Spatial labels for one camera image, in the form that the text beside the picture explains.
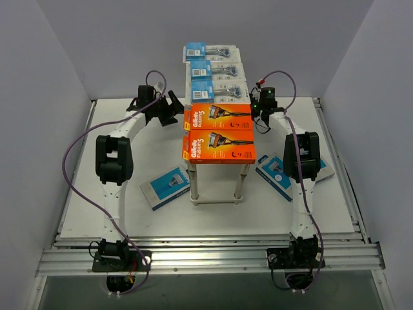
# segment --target rack leg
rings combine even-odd
[[[235,193],[234,193],[234,196],[237,199],[240,199],[242,197],[244,179],[247,176],[249,170],[250,170],[250,165],[241,166],[241,172],[239,173],[237,187],[235,188]]]
[[[199,197],[198,178],[197,178],[197,173],[196,173],[196,165],[194,165],[193,163],[188,163],[188,174],[189,174],[191,198],[193,200],[197,200]]]

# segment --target gray wall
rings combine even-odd
[[[0,42],[0,296],[2,309],[22,309],[67,194],[61,157],[90,100],[36,1],[1,1]]]
[[[323,108],[398,309],[413,305],[413,2],[375,0]]]
[[[283,69],[299,96],[321,96],[372,2],[38,0],[92,99],[136,96],[154,68],[183,95],[182,47],[202,40],[237,45],[250,87]],[[277,88],[292,94],[285,77]]]

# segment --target blue package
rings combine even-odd
[[[191,102],[212,103],[214,102],[214,85],[212,81],[191,82]]]
[[[273,153],[264,155],[258,159],[259,165],[256,172],[263,177],[275,190],[277,190],[287,201],[292,201],[292,188],[290,178],[283,172],[283,160],[281,156]],[[316,184],[327,180],[334,175],[333,169],[321,158],[320,171],[317,174]]]
[[[190,62],[191,81],[209,81],[212,79],[211,61],[198,60]]]
[[[183,166],[177,166],[140,188],[154,211],[189,191],[188,173]]]
[[[185,48],[186,60],[205,59],[205,42],[189,42]]]

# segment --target barcode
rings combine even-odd
[[[202,93],[201,92],[193,92],[194,99],[201,99],[202,98]]]

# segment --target white arm segment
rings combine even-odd
[[[305,130],[292,122],[296,134],[304,134]],[[276,112],[270,115],[269,125],[271,129],[274,129],[281,137],[285,137],[292,134],[290,123],[285,119],[284,112]],[[301,184],[297,183],[295,179],[290,178],[292,185],[292,226],[291,234],[295,237],[302,237],[303,239],[312,238],[316,231],[314,225],[308,216],[308,212],[304,205],[303,191],[301,190]],[[312,194],[314,188],[314,181],[310,179],[304,179],[304,188],[306,190],[306,199],[308,209],[312,213]]]
[[[136,111],[126,112],[124,118],[128,118]],[[110,134],[109,136],[113,138],[129,138],[132,143],[136,134],[146,125],[145,115],[139,113],[128,121],[120,123]],[[117,152],[111,154],[112,157],[117,156]],[[118,186],[116,183],[107,182],[102,184],[103,192],[105,195],[105,204],[104,208],[111,215],[113,220],[119,226],[119,228],[127,234],[125,226],[125,193],[126,186],[128,181],[122,183],[121,186]],[[110,219],[105,215],[104,220],[104,229],[102,238],[106,239],[107,242],[116,242],[118,240],[122,241],[124,238],[118,233],[118,231],[113,226]]]

